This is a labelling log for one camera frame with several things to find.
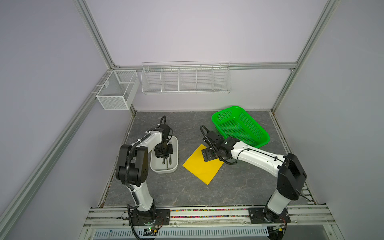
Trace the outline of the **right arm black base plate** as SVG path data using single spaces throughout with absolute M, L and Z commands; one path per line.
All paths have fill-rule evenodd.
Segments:
M 288 224 L 291 218 L 288 208 L 285 207 L 280 214 L 276 214 L 267 207 L 248 208 L 249 216 L 252 224 Z

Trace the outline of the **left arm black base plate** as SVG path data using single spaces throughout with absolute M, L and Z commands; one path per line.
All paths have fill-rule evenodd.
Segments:
M 131 211 L 131 221 L 134 226 L 167 226 L 170 224 L 170 219 L 170 209 L 155 209 L 146 212 L 138 210 Z

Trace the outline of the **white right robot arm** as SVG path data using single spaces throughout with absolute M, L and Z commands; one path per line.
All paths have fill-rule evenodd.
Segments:
M 235 165 L 242 161 L 277 178 L 277 189 L 265 206 L 266 216 L 280 216 L 291 201 L 296 201 L 301 196 L 307 174 L 296 155 L 273 154 L 233 137 L 225 139 L 209 131 L 204 125 L 200 126 L 200 131 L 203 134 L 203 141 L 208 144 L 208 148 L 202 150 L 205 162 L 219 160 L 227 165 Z

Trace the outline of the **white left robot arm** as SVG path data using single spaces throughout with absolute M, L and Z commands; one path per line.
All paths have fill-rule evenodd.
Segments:
M 179 165 L 178 139 L 162 116 L 156 127 L 131 145 L 120 147 L 116 165 L 116 179 L 128 188 L 135 205 L 128 206 L 145 217 L 155 215 L 155 201 L 150 195 L 147 178 L 149 171 L 158 174 L 173 173 Z

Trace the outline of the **yellow paper napkin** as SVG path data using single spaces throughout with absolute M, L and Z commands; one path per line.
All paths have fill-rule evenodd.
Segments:
M 193 152 L 193 154 L 186 160 L 183 167 L 196 176 L 206 185 L 209 185 L 224 162 L 219 159 L 205 162 L 202 150 L 206 149 L 204 145 L 200 146 Z

